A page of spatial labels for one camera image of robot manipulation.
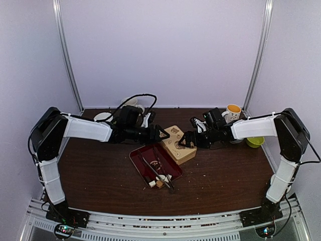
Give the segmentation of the black tongs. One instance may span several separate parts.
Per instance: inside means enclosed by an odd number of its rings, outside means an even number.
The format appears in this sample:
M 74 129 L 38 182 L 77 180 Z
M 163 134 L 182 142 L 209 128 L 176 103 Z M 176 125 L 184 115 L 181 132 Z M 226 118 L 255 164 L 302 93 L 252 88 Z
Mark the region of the black tongs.
M 146 158 L 143 156 L 143 154 L 141 153 L 141 151 L 137 151 L 137 153 L 138 153 L 138 156 L 140 157 L 140 159 L 155 174 L 155 176 L 165 175 L 167 177 L 168 173 L 166 172 L 165 168 L 163 167 L 163 164 L 160 160 L 160 157 L 158 156 L 158 153 L 157 153 L 155 147 L 152 147 L 152 150 L 153 150 L 153 155 L 155 157 L 156 164 L 151 164 L 150 162 L 148 162 L 146 160 Z M 156 182 L 157 181 L 162 182 L 163 185 L 169 189 L 170 193 L 174 193 L 175 186 L 173 185 L 171 179 L 169 179 L 167 177 L 167 180 L 168 181 L 166 182 L 160 178 L 160 180 L 156 180 Z

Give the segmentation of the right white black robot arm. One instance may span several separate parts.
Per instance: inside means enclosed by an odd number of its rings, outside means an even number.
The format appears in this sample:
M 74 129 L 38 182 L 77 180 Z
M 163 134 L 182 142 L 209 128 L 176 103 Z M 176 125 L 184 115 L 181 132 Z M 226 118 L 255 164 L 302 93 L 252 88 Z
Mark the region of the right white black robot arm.
M 262 204 L 257 210 L 260 221 L 269 221 L 276 207 L 285 197 L 301 165 L 310 141 L 310 133 L 292 108 L 282 112 L 248 117 L 226 122 L 218 108 L 203 114 L 204 120 L 191 118 L 194 131 L 183 134 L 178 144 L 182 147 L 208 149 L 215 142 L 232 142 L 254 137 L 277 137 L 280 146 L 280 164 L 271 178 Z

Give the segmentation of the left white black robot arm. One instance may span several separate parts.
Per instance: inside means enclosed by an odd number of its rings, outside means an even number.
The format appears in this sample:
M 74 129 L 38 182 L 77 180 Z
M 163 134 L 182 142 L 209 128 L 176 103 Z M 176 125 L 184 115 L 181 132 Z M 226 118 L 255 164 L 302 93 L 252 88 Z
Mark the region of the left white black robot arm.
M 61 112 L 50 107 L 30 131 L 27 148 L 38 169 L 52 214 L 61 222 L 72 219 L 62 188 L 58 162 L 64 142 L 101 142 L 121 144 L 127 140 L 149 145 L 170 137 L 160 125 L 153 125 L 154 111 L 144 113 L 126 105 L 118 116 L 102 112 L 94 119 Z

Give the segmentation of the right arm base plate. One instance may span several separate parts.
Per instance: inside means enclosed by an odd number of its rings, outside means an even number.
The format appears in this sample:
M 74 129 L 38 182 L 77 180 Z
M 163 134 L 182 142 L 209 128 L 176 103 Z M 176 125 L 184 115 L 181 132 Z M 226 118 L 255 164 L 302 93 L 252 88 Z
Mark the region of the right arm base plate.
M 272 213 L 262 209 L 262 207 L 242 211 L 239 213 L 243 227 L 259 225 L 266 222 L 272 222 L 275 219 L 283 217 L 282 211 L 276 210 Z

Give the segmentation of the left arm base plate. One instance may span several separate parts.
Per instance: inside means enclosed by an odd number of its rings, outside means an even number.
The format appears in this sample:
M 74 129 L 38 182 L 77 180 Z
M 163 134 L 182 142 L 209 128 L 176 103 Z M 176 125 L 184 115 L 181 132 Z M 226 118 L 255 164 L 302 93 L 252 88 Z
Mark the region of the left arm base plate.
M 86 228 L 89 216 L 90 214 L 85 211 L 78 211 L 69 208 L 63 210 L 55 210 L 50 207 L 46 214 L 46 219 L 58 223 L 67 224 L 73 227 Z

